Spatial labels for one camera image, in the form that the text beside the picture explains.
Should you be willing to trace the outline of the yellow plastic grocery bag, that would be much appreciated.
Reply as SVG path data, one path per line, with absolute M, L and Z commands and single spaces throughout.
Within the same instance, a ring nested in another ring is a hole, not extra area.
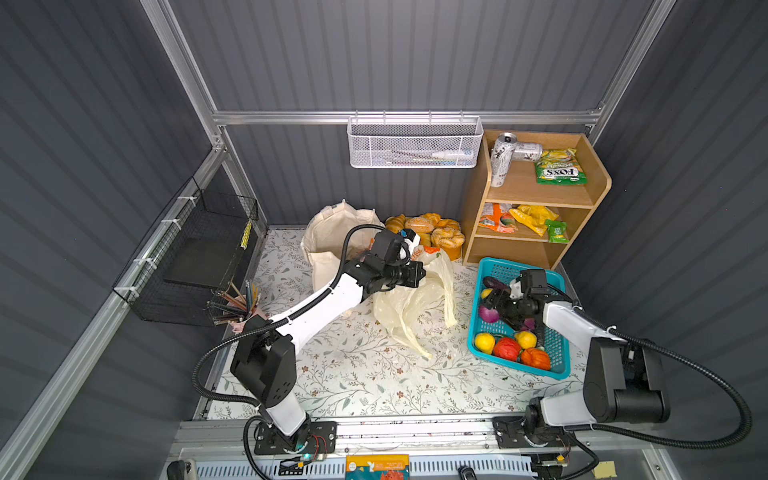
M 447 329 L 458 324 L 453 261 L 442 248 L 422 246 L 416 248 L 412 260 L 423 263 L 425 278 L 415 289 L 399 286 L 374 294 L 373 315 L 393 340 L 431 360 L 432 352 L 419 342 L 414 328 L 422 315 L 439 306 Z

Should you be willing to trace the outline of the canvas tote bag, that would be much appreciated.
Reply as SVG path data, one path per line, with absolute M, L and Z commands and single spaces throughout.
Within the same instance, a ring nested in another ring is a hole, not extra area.
M 301 249 L 312 270 L 312 288 L 320 291 L 336 275 L 342 259 L 346 260 L 369 248 L 377 229 L 362 229 L 353 234 L 347 253 L 342 256 L 343 242 L 349 230 L 362 224 L 383 227 L 372 209 L 357 209 L 342 200 L 324 207 L 307 225 Z

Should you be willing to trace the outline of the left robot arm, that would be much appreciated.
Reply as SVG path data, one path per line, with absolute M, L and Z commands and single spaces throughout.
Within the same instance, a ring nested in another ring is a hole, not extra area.
M 257 401 L 259 412 L 298 451 L 311 420 L 295 394 L 296 357 L 323 328 L 375 293 L 398 286 L 417 288 L 426 276 L 412 255 L 421 238 L 411 229 L 394 233 L 363 224 L 348 231 L 336 273 L 295 307 L 265 320 L 249 319 L 237 342 L 230 373 Z

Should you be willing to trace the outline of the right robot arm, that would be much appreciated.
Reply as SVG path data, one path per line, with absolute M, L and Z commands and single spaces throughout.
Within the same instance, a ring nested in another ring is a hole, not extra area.
M 581 391 L 529 402 L 519 427 L 529 444 L 545 446 L 564 427 L 669 419 L 660 355 L 589 320 L 576 300 L 548 283 L 545 271 L 524 270 L 507 285 L 486 277 L 482 284 L 489 293 L 480 306 L 495 310 L 508 326 L 529 326 L 536 335 L 554 330 L 587 354 Z

